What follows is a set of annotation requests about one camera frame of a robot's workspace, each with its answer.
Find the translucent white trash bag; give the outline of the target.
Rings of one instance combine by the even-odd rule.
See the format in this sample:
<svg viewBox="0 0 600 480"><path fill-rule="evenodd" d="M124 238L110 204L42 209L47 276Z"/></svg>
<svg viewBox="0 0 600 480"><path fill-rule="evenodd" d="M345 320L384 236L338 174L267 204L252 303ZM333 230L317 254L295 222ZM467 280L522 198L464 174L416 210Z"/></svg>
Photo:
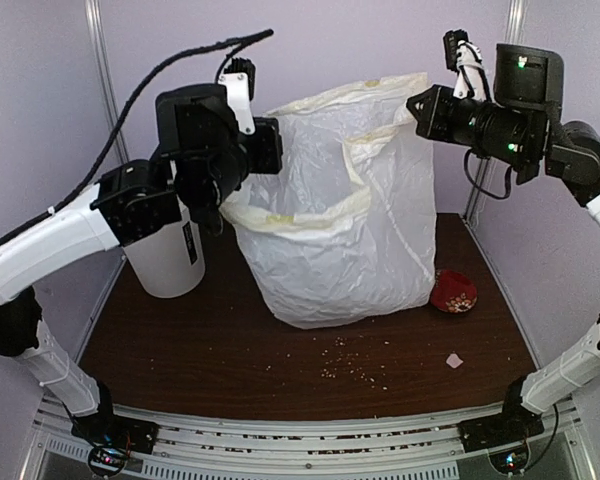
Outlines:
<svg viewBox="0 0 600 480"><path fill-rule="evenodd" d="M280 173L250 176L221 211L278 320L328 328L424 305L435 282L433 146L415 131L411 73L271 111Z"/></svg>

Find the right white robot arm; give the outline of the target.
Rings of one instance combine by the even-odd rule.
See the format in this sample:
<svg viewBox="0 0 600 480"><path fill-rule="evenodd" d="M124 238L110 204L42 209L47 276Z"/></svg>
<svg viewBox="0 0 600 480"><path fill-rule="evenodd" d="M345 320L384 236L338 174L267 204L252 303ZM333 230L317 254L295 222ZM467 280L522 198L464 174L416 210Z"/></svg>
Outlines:
<svg viewBox="0 0 600 480"><path fill-rule="evenodd" d="M433 85L410 97L406 107L418 136L466 147L466 155L495 158L516 173L518 183L539 172L561 180L600 237L600 137L587 123L562 124L560 90L514 88L483 99L458 97ZM515 440L549 407L600 376L600 314L586 334L547 366L519 378L507 390L493 419L499 440Z"/></svg>

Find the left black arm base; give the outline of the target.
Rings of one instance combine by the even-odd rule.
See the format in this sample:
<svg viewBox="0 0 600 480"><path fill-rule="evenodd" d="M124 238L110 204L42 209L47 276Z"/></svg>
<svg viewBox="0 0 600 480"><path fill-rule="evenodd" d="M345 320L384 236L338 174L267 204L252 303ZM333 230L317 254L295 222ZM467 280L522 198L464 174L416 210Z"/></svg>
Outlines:
<svg viewBox="0 0 600 480"><path fill-rule="evenodd" d="M87 416L69 415L72 434L93 446L151 454L159 432L158 424L115 414L110 390L102 382L97 385L100 402L96 411Z"/></svg>

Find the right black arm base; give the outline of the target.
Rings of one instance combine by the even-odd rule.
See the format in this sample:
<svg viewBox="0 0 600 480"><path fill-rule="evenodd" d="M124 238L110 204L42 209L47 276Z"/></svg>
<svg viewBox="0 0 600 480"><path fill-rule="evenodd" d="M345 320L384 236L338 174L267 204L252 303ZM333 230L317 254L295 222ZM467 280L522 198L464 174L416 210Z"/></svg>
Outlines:
<svg viewBox="0 0 600 480"><path fill-rule="evenodd" d="M522 442L544 432L542 417L522 406L522 383L519 378L508 387L499 413L458 424L466 453Z"/></svg>

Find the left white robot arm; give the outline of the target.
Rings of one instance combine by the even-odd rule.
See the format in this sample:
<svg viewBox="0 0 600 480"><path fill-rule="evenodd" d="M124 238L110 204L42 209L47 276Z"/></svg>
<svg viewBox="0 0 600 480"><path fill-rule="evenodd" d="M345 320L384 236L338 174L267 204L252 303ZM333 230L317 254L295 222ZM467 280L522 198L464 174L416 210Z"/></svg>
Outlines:
<svg viewBox="0 0 600 480"><path fill-rule="evenodd" d="M24 365L103 444L124 424L104 384L60 347L34 286L95 253L153 239L192 221L220 231L221 205L252 174L279 173L279 123L251 112L244 82L192 85L155 102L158 146L81 187L76 198L13 237L0 238L0 356Z"/></svg>

